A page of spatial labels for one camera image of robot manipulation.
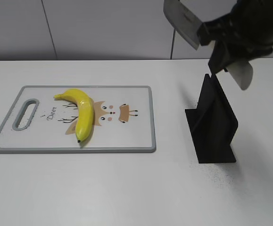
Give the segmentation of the black gloved hand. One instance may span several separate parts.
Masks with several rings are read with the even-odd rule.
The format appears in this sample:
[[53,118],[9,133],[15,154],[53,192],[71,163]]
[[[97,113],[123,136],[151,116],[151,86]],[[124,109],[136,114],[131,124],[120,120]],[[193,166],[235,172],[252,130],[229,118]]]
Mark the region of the black gloved hand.
[[202,46],[215,42],[208,62],[212,74],[267,56],[273,52],[273,0],[239,0],[230,13],[203,22],[197,36]]

